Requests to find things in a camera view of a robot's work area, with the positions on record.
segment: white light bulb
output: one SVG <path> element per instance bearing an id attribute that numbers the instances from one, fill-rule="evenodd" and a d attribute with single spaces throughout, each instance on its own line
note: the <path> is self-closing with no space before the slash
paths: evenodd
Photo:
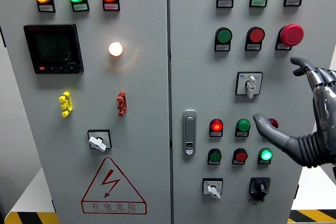
<path id="1" fill-rule="evenodd" d="M 122 53 L 122 44 L 120 44 L 119 42 L 113 42 L 109 46 L 109 52 L 113 56 L 119 56 L 119 55 L 121 55 L 121 53 Z"/>

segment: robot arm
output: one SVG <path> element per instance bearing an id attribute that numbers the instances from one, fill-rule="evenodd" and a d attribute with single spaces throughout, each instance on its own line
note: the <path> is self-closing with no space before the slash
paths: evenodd
<path id="1" fill-rule="evenodd" d="M 317 167 L 336 163 L 336 72 L 313 67 L 303 58 L 291 58 L 299 68 L 295 76 L 306 75 L 313 93 L 313 109 L 317 131 L 308 136 L 294 137 L 273 127 L 267 117 L 255 114 L 259 134 L 285 152 L 296 163 Z"/>

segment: electrical hazard label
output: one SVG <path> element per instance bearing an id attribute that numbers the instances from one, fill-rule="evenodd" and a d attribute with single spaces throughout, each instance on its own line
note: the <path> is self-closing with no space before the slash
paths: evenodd
<path id="1" fill-rule="evenodd" d="M 84 214 L 147 214 L 146 201 L 109 157 L 100 165 L 81 204 Z"/>

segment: yellow terminal connector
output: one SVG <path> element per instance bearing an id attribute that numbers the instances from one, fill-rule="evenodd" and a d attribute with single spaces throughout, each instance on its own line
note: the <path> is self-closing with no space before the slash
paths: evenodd
<path id="1" fill-rule="evenodd" d="M 68 91 L 64 92 L 58 101 L 61 102 L 62 116 L 66 118 L 72 112 L 72 103 L 70 98 L 70 93 Z"/>

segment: digital power meter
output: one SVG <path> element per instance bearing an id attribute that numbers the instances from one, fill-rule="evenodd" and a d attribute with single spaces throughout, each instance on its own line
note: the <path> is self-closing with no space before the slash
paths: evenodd
<path id="1" fill-rule="evenodd" d="M 84 71 L 76 24 L 26 25 L 24 31 L 35 73 Z"/>

